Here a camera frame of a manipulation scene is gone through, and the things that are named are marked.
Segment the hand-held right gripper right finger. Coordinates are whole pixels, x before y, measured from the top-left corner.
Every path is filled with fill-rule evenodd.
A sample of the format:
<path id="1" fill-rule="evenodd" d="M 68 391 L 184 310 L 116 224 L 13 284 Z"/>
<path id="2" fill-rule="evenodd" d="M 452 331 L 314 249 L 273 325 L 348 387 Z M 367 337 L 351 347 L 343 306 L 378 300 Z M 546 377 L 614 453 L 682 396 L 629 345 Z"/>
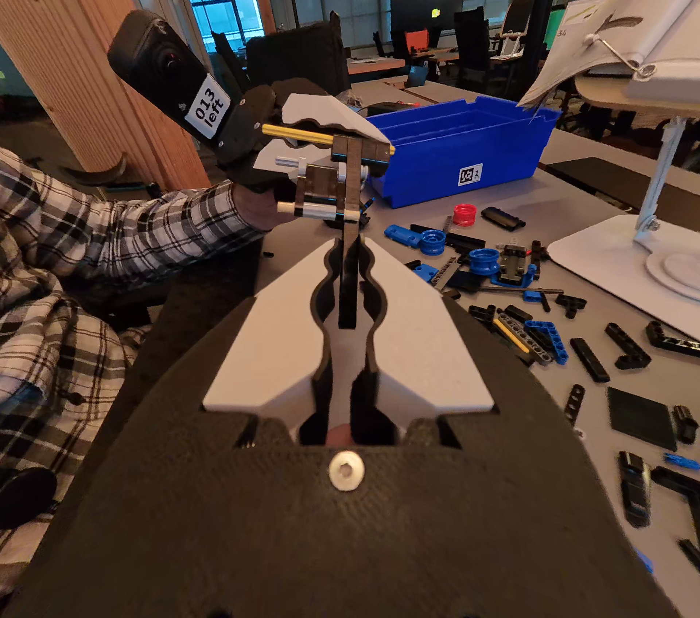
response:
<path id="1" fill-rule="evenodd" d="M 372 324 L 351 390 L 355 443 L 390 446 L 420 419 L 491 412 L 494 398 L 458 328 L 468 313 L 372 239 L 361 240 L 358 264 Z"/>

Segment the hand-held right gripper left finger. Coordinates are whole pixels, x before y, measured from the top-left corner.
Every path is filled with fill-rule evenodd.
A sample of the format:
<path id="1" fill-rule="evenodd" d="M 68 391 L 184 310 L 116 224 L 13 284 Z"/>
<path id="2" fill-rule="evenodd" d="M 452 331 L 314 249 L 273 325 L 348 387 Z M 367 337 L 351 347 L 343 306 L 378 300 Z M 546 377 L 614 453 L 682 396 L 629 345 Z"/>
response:
<path id="1" fill-rule="evenodd" d="M 325 322 L 338 274 L 335 239 L 253 297 L 204 396 L 205 411 L 277 419 L 302 445 L 326 443 L 333 365 Z"/>

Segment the yellow axle with black connector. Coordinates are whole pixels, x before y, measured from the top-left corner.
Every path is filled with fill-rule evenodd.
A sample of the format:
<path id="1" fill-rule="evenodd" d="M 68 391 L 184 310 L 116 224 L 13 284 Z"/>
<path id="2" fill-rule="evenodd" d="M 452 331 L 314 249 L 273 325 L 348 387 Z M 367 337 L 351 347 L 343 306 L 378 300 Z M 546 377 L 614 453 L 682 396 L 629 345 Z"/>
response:
<path id="1" fill-rule="evenodd" d="M 345 130 L 334 131 L 330 134 L 326 134 L 272 124 L 263 124 L 260 127 L 260 132 L 264 136 L 271 138 L 301 141 L 304 143 L 325 147 L 331 147 L 335 137 L 357 137 L 358 139 L 364 139 L 359 135 L 359 133 L 352 133 Z"/>

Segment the black beam frame assembly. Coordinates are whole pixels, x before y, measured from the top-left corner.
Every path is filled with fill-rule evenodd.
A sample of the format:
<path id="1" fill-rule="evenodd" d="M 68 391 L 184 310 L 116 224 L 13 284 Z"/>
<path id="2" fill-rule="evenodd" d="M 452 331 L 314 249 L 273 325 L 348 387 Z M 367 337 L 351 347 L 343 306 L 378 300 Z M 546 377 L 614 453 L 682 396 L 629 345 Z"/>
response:
<path id="1" fill-rule="evenodd" d="M 342 223 L 342 264 L 339 269 L 338 326 L 343 330 L 356 327 L 358 292 L 358 256 L 361 229 L 361 190 L 370 174 L 362 164 L 360 153 L 347 152 L 337 170 L 309 164 L 304 157 L 277 156 L 279 167 L 297 170 L 297 197 L 292 202 L 278 202 L 282 213 L 308 219 Z"/>

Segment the person's left forearm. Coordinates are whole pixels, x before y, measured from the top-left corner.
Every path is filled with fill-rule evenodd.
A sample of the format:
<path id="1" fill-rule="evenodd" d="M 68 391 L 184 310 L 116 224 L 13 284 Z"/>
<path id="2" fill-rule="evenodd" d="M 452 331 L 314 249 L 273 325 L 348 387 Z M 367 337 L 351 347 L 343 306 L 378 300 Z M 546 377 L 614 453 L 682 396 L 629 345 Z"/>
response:
<path id="1" fill-rule="evenodd" d="M 108 202 L 1 150 L 1 309 L 57 281 L 123 289 L 168 277 L 263 236 L 226 181 L 159 200 Z"/>

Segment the person's left hand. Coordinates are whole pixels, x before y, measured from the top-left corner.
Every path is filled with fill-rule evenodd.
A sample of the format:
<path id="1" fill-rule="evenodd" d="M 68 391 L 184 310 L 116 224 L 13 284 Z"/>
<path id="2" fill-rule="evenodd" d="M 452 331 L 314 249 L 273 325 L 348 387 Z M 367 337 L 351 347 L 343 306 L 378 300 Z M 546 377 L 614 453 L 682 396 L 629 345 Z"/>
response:
<path id="1" fill-rule="evenodd" d="M 232 202 L 240 219 L 258 232 L 270 232 L 297 217 L 278 211 L 273 190 L 256 193 L 240 184 L 232 186 Z"/>

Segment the black power adapter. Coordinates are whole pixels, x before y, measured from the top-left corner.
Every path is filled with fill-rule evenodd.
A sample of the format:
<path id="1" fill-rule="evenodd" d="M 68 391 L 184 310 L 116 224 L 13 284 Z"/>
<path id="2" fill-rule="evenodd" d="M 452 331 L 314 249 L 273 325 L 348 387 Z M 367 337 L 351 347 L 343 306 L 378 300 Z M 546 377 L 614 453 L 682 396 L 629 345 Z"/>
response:
<path id="1" fill-rule="evenodd" d="M 365 117 L 369 118 L 372 116 L 392 114 L 395 112 L 401 112 L 404 110 L 410 110 L 421 107 L 420 102 L 404 102 L 404 101 L 383 101 L 372 105 L 368 105 L 365 112 Z"/>

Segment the large black chair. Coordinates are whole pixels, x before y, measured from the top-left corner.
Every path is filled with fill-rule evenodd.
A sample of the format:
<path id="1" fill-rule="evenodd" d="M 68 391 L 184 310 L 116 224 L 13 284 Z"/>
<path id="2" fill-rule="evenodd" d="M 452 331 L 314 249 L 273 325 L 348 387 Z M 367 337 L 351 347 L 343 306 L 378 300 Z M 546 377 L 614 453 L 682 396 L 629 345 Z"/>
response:
<path id="1" fill-rule="evenodd" d="M 254 86 L 303 78 L 334 96 L 351 89 L 341 19 L 335 11 L 328 21 L 250 39 L 246 61 Z"/>

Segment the blue storage bin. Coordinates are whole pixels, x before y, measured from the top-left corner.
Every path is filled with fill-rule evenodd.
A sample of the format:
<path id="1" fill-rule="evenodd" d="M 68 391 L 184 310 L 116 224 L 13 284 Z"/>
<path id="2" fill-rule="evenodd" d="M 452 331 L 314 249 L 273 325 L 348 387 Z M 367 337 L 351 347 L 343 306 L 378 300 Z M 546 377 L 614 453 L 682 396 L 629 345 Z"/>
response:
<path id="1" fill-rule="evenodd" d="M 529 178 L 560 114 L 478 96 L 371 116 L 395 153 L 370 182 L 398 209 Z"/>

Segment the blue curved panel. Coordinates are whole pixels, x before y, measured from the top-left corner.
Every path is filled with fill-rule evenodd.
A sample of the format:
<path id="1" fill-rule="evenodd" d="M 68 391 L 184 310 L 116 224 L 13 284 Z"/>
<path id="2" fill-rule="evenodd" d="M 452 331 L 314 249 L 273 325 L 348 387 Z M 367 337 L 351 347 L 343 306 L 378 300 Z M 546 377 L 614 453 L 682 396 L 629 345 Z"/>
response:
<path id="1" fill-rule="evenodd" d="M 411 248 L 418 248 L 422 240 L 421 232 L 415 232 L 396 224 L 386 227 L 384 236 L 398 244 Z"/>

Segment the black monitor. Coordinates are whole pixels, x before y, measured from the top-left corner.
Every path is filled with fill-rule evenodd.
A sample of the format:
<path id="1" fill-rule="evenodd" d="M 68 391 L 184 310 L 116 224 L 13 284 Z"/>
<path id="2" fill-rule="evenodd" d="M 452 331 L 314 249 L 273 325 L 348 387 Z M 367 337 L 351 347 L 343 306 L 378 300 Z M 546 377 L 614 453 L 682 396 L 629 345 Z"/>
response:
<path id="1" fill-rule="evenodd" d="M 390 31 L 452 30 L 463 0 L 390 0 Z"/>

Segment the black office chair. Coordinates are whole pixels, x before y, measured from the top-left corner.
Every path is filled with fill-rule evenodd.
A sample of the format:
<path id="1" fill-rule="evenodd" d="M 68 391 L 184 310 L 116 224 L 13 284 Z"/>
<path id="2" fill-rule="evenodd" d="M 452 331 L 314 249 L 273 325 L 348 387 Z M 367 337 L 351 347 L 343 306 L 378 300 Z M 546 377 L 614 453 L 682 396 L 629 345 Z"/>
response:
<path id="1" fill-rule="evenodd" d="M 485 9 L 454 14 L 454 34 L 459 54 L 456 85 L 460 89 L 485 94 L 489 82 L 491 55 L 489 52 L 489 24 Z"/>

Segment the wooden pillar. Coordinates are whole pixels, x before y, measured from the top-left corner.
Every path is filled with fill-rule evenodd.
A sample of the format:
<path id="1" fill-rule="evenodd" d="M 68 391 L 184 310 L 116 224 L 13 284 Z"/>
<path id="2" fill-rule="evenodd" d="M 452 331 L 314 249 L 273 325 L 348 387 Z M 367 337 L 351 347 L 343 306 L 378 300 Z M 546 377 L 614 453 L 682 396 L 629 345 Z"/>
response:
<path id="1" fill-rule="evenodd" d="M 126 86 L 107 51 L 134 0 L 1 0 L 1 45 L 87 172 L 125 160 L 166 191 L 209 185 L 191 136 Z"/>

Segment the person in plaid shirt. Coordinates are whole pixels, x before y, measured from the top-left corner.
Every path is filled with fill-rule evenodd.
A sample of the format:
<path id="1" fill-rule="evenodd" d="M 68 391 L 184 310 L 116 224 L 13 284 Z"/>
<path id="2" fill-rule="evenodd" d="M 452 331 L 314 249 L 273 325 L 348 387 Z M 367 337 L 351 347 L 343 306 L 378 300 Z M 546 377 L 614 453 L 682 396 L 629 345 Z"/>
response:
<path id="1" fill-rule="evenodd" d="M 146 335 L 116 331 L 45 271 L 1 278 L 1 469 L 54 473 L 63 501 Z"/>

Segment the black chassis on blue frame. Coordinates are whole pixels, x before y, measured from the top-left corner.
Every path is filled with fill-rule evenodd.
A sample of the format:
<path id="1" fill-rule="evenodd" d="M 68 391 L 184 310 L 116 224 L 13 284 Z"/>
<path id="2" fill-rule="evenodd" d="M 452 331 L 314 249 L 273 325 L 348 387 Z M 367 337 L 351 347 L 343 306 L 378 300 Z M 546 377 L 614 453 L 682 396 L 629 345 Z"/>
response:
<path id="1" fill-rule="evenodd" d="M 519 245 L 503 245 L 498 271 L 491 276 L 491 285 L 501 288 L 528 289 L 540 276 L 540 250 L 536 249 L 535 258 L 531 250 Z"/>

